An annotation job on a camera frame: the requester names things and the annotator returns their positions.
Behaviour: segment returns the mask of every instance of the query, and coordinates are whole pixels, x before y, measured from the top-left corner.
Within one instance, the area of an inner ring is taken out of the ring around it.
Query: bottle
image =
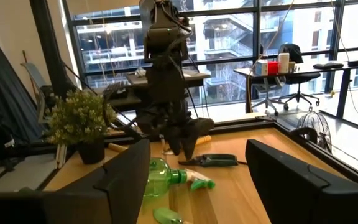
[[[151,158],[149,167],[149,179],[147,180],[144,197],[158,197],[168,192],[173,184],[183,184],[192,181],[191,190],[200,187],[213,188],[215,183],[189,169],[171,169],[167,162],[161,158]]]
[[[279,53],[279,55],[278,55],[278,72],[279,73],[288,73],[289,64],[290,64],[290,54],[289,53]]]

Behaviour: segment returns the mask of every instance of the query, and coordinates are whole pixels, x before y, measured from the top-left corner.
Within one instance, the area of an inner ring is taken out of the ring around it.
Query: desk
[[[197,87],[203,86],[203,80],[205,78],[211,78],[211,75],[205,73],[198,73],[197,71],[183,69],[183,74],[187,74],[189,76],[185,76],[185,80],[189,87]],[[137,77],[135,73],[130,73],[126,75],[129,83],[133,87],[145,87],[147,86],[147,79],[146,77]]]
[[[239,161],[244,161],[247,139],[256,139],[328,172],[342,176],[275,128],[214,135],[210,143],[196,147],[195,156],[206,153],[231,153],[235,154]],[[161,155],[159,142],[153,142],[151,150],[152,157],[166,159],[171,168],[184,168],[178,165],[176,156]],[[106,160],[116,154],[107,149]],[[56,174],[45,190],[58,190],[99,166],[100,164],[83,165],[76,153]],[[270,223],[247,166],[209,168],[187,166],[187,168],[212,178],[216,183],[215,188],[190,192],[190,184],[174,185],[164,196],[144,200],[139,212],[138,224],[157,223],[153,218],[152,210],[159,207],[171,208],[180,213],[186,221],[194,224]]]
[[[328,113],[327,111],[320,110],[323,114],[330,116],[334,119],[340,119],[344,123],[358,128],[358,124],[355,124],[349,120],[343,119],[344,111],[345,111],[345,104],[346,104],[346,97],[347,97],[347,91],[349,90],[349,84],[351,82],[351,70],[352,69],[358,69],[358,66],[355,67],[348,67],[347,62],[342,62],[345,66],[342,68],[331,68],[327,70],[320,70],[313,68],[313,64],[307,64],[307,63],[301,63],[297,64],[296,66],[300,69],[294,73],[285,73],[285,74],[278,74],[278,76],[297,76],[297,75],[303,75],[303,74],[309,74],[309,73],[316,73],[316,72],[335,72],[335,71],[343,71],[342,76],[342,83],[341,83],[341,90],[339,92],[339,102],[338,102],[338,108],[336,111],[336,114]],[[255,79],[263,79],[266,78],[266,76],[256,76],[254,75],[249,68],[240,68],[234,70],[236,73],[245,76],[247,79],[249,77],[249,82],[246,82],[246,113],[251,113],[251,102],[248,100],[248,90],[250,90],[252,86],[252,81]]]

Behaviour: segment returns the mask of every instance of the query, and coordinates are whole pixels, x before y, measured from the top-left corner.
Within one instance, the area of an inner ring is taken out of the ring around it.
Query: black office chair
[[[302,59],[302,54],[301,54],[301,50],[299,48],[298,45],[296,44],[283,44],[280,47],[279,50],[280,53],[284,52],[284,53],[290,53],[290,61],[291,62],[295,62],[295,63],[303,63],[303,59]],[[318,106],[320,104],[319,98],[315,97],[315,96],[311,96],[311,95],[307,95],[307,94],[303,94],[301,93],[301,84],[308,82],[312,79],[318,78],[320,77],[320,73],[316,72],[316,73],[309,73],[309,74],[301,74],[301,75],[297,75],[297,76],[288,76],[287,79],[285,80],[285,84],[287,85],[294,85],[294,84],[298,84],[298,92],[294,93],[294,94],[290,94],[287,96],[281,96],[279,98],[279,100],[282,99],[287,99],[287,101],[284,104],[284,109],[288,110],[288,102],[292,99],[296,99],[296,102],[299,103],[300,99],[304,99],[306,102],[309,103],[310,107],[309,110],[312,110],[312,103],[306,98],[313,98],[316,99],[316,106]]]

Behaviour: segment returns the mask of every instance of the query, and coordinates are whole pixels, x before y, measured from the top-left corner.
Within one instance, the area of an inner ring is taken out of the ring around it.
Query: standing desk
[[[325,110],[320,110],[320,112],[322,114],[325,114],[325,115],[332,117],[334,119],[339,119],[342,122],[348,124],[349,126],[358,128],[358,124],[343,118],[344,111],[345,111],[345,105],[346,105],[347,91],[349,90],[349,84],[351,82],[351,70],[358,69],[358,66],[348,67],[347,62],[343,62],[343,64],[344,64],[344,66],[342,68],[330,68],[327,70],[320,70],[320,69],[313,68],[313,64],[299,63],[299,64],[296,64],[296,66],[299,67],[300,69],[295,71],[294,73],[283,73],[283,74],[277,74],[276,76],[291,77],[291,76],[304,75],[304,74],[310,74],[310,73],[316,73],[316,72],[320,73],[320,72],[343,71],[341,90],[339,92],[339,101],[338,101],[338,107],[336,110],[336,114],[332,114]],[[245,78],[247,80],[249,80],[249,82],[246,82],[246,113],[251,113],[252,112],[252,110],[251,110],[252,102],[250,102],[248,100],[247,94],[248,94],[248,91],[251,90],[252,81],[256,80],[256,79],[267,78],[268,76],[254,75],[251,72],[251,69],[249,69],[249,68],[235,69],[234,72],[245,76]]]

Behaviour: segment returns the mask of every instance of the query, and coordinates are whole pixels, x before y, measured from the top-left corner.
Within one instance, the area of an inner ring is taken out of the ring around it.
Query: green plastic object
[[[183,220],[179,213],[170,210],[169,208],[158,208],[153,210],[154,218],[160,224],[182,224]]]
[[[185,183],[187,175],[184,170],[169,168],[161,158],[151,158],[149,179],[144,192],[145,197],[158,197],[168,192],[172,184]]]
[[[215,183],[208,177],[193,170],[171,169],[167,162],[161,158],[151,158],[149,179],[146,184],[144,197],[158,197],[169,191],[173,184],[182,184],[192,181],[191,190],[207,187],[212,189]]]

